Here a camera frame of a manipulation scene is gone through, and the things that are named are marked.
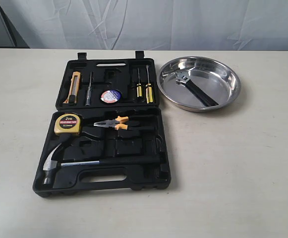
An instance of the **tape measure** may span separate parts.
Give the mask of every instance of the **tape measure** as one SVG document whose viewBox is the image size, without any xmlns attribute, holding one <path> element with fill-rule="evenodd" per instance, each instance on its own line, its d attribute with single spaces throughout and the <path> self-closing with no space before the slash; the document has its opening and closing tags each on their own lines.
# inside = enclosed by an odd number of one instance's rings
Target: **tape measure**
<svg viewBox="0 0 288 238">
<path fill-rule="evenodd" d="M 61 133 L 71 133 L 78 135 L 80 132 L 80 117 L 76 114 L 63 114 L 56 120 L 54 132 L 56 135 Z"/>
</svg>

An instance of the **white backdrop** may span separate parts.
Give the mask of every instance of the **white backdrop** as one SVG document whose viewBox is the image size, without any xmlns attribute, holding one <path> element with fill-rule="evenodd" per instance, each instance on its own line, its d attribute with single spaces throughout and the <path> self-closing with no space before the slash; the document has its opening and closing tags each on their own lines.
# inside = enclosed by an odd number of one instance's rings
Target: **white backdrop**
<svg viewBox="0 0 288 238">
<path fill-rule="evenodd" d="M 288 50 L 288 0 L 0 0 L 31 48 Z"/>
</svg>

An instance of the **tool kit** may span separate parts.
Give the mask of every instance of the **tool kit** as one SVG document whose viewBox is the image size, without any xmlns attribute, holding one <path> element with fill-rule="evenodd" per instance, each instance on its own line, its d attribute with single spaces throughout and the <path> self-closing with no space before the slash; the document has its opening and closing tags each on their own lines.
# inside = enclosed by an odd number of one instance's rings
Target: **tool kit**
<svg viewBox="0 0 288 238">
<path fill-rule="evenodd" d="M 152 59 L 67 63 L 33 190 L 164 189 L 171 175 Z M 123 180 L 92 178 L 123 175 Z"/>
</svg>

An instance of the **table surface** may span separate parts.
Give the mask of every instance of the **table surface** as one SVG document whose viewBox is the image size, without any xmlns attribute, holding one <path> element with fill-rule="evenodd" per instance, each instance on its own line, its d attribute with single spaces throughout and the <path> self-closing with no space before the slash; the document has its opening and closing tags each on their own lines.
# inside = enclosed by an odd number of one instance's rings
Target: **table surface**
<svg viewBox="0 0 288 238">
<path fill-rule="evenodd" d="M 241 94 L 208 114 L 161 98 L 168 189 L 41 198 L 32 182 L 66 62 L 77 52 L 0 49 L 0 238 L 288 237 L 288 52 L 145 52 L 157 72 L 182 56 L 224 62 L 239 75 Z"/>
</svg>

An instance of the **stainless steel bowl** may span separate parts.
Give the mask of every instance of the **stainless steel bowl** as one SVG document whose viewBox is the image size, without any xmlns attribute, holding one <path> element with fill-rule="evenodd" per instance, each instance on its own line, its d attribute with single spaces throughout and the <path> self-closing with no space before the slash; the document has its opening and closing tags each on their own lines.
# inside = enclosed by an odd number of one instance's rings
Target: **stainless steel bowl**
<svg viewBox="0 0 288 238">
<path fill-rule="evenodd" d="M 176 72 L 185 73 L 218 105 L 204 106 L 186 87 L 176 82 Z M 161 68 L 157 84 L 176 106 L 191 112 L 207 112 L 225 107 L 238 97 L 241 90 L 241 82 L 231 68 L 204 57 L 182 57 L 169 61 Z"/>
</svg>

